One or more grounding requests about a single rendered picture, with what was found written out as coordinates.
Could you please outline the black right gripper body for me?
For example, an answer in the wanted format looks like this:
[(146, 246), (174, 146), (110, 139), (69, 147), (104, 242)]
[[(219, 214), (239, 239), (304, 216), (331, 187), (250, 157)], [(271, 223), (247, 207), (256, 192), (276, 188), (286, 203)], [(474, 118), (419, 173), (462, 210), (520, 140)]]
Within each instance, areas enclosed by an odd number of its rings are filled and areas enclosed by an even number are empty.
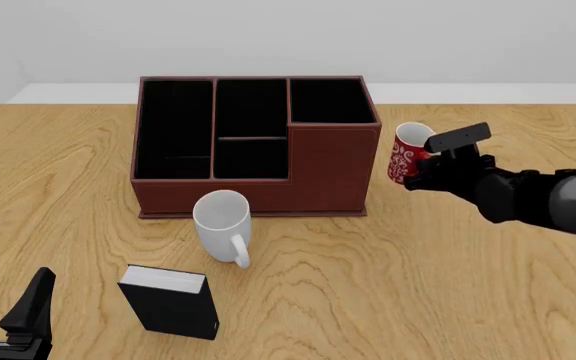
[(481, 155), (476, 145), (469, 145), (416, 160), (415, 165), (417, 173), (404, 177), (407, 190), (471, 195), (485, 170), (495, 167), (495, 157)]

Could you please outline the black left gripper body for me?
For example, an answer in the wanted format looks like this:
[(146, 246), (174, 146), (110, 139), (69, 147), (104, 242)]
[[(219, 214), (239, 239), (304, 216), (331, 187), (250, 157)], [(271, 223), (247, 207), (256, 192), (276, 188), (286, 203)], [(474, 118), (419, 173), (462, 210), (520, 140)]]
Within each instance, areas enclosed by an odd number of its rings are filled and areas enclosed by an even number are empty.
[(0, 360), (47, 360), (51, 339), (32, 334), (8, 334), (0, 341)]

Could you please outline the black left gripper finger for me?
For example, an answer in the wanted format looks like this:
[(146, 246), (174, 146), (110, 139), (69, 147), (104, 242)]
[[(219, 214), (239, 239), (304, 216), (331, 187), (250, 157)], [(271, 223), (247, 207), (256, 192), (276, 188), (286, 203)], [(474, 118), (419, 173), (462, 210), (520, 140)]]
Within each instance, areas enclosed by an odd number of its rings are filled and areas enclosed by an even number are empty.
[(35, 273), (11, 311), (0, 320), (8, 337), (30, 336), (52, 340), (50, 311), (56, 275), (47, 267)]

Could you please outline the red mug with white pattern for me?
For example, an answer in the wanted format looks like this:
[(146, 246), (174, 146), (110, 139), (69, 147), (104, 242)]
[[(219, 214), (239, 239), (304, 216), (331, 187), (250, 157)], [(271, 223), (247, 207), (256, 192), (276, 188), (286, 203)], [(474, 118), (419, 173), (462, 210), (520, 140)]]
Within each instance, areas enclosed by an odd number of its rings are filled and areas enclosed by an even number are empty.
[(424, 145), (434, 134), (431, 128), (419, 122), (404, 122), (398, 125), (387, 170), (393, 182), (403, 185), (406, 176), (418, 173), (416, 161), (431, 156), (424, 149)]

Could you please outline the red-brown desk caddy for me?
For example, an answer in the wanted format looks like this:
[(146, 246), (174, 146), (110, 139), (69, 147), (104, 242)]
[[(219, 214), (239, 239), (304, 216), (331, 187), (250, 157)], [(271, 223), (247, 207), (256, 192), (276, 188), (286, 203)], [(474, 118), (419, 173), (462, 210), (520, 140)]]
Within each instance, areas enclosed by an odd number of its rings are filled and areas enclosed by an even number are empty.
[(142, 77), (130, 181), (141, 218), (212, 191), (256, 216), (360, 216), (382, 124), (362, 77)]

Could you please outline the flat plate on black stalk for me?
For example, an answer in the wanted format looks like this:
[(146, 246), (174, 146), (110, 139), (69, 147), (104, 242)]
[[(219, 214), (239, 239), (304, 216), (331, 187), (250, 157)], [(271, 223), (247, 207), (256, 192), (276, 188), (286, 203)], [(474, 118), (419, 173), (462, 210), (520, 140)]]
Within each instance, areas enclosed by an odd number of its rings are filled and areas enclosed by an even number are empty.
[(458, 128), (441, 134), (435, 134), (426, 140), (424, 150), (430, 154), (439, 153), (445, 158), (478, 158), (477, 143), (491, 137), (489, 125), (480, 122), (464, 128)]

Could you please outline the black book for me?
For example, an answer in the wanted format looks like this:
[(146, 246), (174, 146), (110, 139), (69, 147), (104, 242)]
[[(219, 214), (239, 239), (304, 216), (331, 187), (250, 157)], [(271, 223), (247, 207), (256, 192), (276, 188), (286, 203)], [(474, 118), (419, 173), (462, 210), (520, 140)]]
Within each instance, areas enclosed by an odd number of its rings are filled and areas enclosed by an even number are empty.
[(129, 265), (118, 286), (144, 329), (216, 338), (219, 319), (206, 275)]

